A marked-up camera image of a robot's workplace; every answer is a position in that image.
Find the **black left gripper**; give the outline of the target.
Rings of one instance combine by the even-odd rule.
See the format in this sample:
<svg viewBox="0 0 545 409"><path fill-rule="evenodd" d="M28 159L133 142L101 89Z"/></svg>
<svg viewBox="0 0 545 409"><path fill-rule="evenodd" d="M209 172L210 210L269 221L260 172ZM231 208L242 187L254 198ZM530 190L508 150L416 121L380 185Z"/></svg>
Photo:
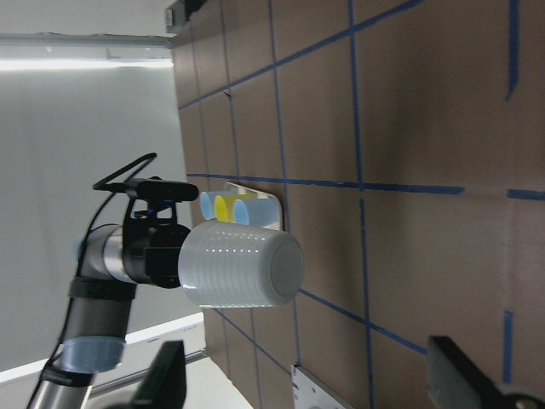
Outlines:
<svg viewBox="0 0 545 409"><path fill-rule="evenodd" d="M178 261L190 229L178 222L176 203L147 202L137 210L128 203L123 219L122 260L137 284L165 289L181 286Z"/></svg>

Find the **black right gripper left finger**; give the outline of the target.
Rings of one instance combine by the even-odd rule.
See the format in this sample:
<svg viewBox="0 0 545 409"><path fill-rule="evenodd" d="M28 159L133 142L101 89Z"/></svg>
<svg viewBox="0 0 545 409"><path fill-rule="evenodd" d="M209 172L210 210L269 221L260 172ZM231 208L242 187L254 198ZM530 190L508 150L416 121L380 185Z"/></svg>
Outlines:
<svg viewBox="0 0 545 409"><path fill-rule="evenodd" d="M186 358L184 342L165 342L149 371L128 403L108 408L179 409L186 400Z"/></svg>

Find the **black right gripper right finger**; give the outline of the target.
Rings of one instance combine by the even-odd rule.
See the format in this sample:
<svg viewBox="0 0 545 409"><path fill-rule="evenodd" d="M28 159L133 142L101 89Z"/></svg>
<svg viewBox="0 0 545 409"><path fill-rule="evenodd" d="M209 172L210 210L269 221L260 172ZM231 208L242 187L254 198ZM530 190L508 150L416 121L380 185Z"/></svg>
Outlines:
<svg viewBox="0 0 545 409"><path fill-rule="evenodd" d="M427 393L436 408L543 408L526 389L495 383L447 336L427 339Z"/></svg>

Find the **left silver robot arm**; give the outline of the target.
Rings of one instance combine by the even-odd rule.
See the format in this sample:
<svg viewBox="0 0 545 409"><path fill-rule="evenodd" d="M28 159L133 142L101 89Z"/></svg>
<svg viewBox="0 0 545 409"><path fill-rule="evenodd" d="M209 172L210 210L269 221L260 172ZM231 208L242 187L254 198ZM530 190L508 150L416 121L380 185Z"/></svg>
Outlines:
<svg viewBox="0 0 545 409"><path fill-rule="evenodd" d="M172 199L148 199L143 210L130 200L122 224L89 225L65 322L28 407L84 407L95 375L122 359L137 286L180 287L178 258L189 232Z"/></svg>

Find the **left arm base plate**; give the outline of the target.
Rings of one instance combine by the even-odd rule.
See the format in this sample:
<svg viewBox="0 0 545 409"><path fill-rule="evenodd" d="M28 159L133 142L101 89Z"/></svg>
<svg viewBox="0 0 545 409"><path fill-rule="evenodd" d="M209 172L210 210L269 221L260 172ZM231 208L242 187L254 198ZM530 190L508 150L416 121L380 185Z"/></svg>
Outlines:
<svg viewBox="0 0 545 409"><path fill-rule="evenodd" d="M292 365L290 374L295 409L353 409L329 386L301 365Z"/></svg>

